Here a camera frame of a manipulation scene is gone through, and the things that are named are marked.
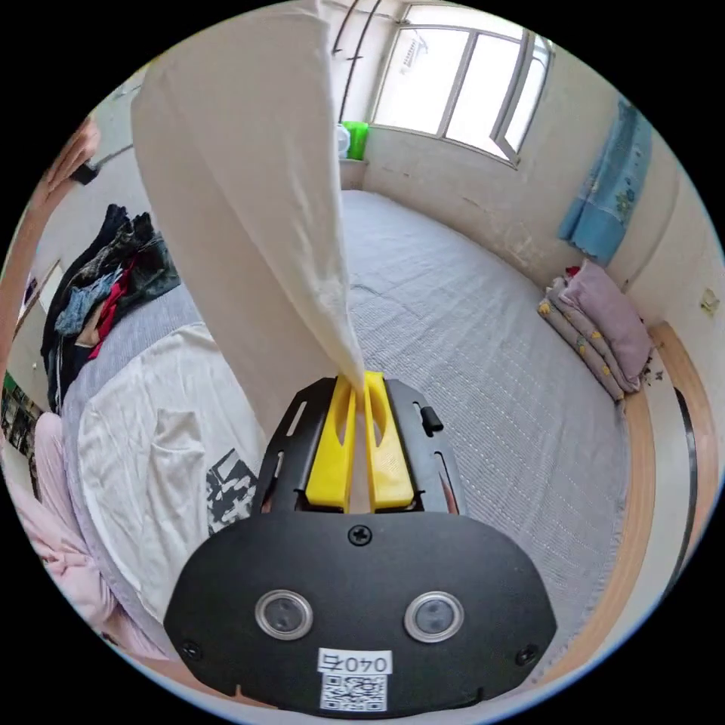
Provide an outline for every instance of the white cloth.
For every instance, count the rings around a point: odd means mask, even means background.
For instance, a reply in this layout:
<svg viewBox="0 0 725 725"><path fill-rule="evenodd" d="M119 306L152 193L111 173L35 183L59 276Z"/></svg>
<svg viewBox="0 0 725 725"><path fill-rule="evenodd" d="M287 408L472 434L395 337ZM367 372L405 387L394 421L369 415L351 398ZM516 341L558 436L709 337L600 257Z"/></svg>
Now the white cloth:
<svg viewBox="0 0 725 725"><path fill-rule="evenodd" d="M88 511L159 621L182 567L208 536L207 470L235 449L257 475L265 445L203 324L147 348L86 404L78 447Z"/></svg>
<svg viewBox="0 0 725 725"><path fill-rule="evenodd" d="M363 386L317 11L282 3L198 33L152 64L131 108L171 256L268 436L315 380Z"/></svg>

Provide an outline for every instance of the label sticker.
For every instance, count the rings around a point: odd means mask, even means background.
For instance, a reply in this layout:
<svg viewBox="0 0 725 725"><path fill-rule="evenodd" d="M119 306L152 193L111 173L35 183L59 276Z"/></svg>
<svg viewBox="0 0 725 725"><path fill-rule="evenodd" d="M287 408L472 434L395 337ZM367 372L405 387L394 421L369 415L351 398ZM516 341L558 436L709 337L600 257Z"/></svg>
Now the label sticker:
<svg viewBox="0 0 725 725"><path fill-rule="evenodd" d="M391 650L359 651L320 647L317 671L322 673L320 710L387 710L387 679L393 673Z"/></svg>
<svg viewBox="0 0 725 725"><path fill-rule="evenodd" d="M359 651L320 647L317 671L323 674L392 674L393 653L389 649Z"/></svg>
<svg viewBox="0 0 725 725"><path fill-rule="evenodd" d="M319 708L340 712L385 712L387 675L324 673Z"/></svg>

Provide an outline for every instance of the gray bedspread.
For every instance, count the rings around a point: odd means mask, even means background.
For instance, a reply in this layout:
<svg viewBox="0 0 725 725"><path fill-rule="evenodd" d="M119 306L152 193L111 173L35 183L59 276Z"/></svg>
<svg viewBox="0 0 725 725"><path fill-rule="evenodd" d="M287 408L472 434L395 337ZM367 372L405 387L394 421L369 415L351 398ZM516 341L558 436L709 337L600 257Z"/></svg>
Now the gray bedspread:
<svg viewBox="0 0 725 725"><path fill-rule="evenodd" d="M629 478L620 407L537 313L541 292L493 254L389 199L343 193L351 311L366 366L417 387L446 424L470 515L514 539L546 584L559 629L530 681L564 651L613 568ZM91 553L129 614L169 654L85 509L77 439L85 402L134 355L199 314L182 285L122 320L69 389L64 451ZM470 566L478 556L470 553Z"/></svg>

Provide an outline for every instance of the qr code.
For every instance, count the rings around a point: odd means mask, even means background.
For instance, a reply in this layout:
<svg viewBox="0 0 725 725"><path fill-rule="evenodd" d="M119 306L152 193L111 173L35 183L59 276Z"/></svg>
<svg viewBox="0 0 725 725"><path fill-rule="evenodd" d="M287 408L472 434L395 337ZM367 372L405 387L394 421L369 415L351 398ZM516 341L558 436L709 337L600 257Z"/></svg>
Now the qr code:
<svg viewBox="0 0 725 725"><path fill-rule="evenodd" d="M384 712L387 710L386 674L323 674L322 710Z"/></svg>

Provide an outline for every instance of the person's arm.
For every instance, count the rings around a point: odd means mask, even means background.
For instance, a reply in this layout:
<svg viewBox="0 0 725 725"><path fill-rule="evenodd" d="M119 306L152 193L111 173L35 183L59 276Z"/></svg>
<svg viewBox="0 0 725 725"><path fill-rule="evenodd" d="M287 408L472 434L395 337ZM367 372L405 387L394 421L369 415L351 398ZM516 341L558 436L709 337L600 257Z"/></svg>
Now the person's arm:
<svg viewBox="0 0 725 725"><path fill-rule="evenodd" d="M0 278L0 375L5 379L15 325L23 303L35 250L53 211L73 188L70 175L98 149L100 132L89 118L68 140L55 163L43 175L28 204L10 247Z"/></svg>

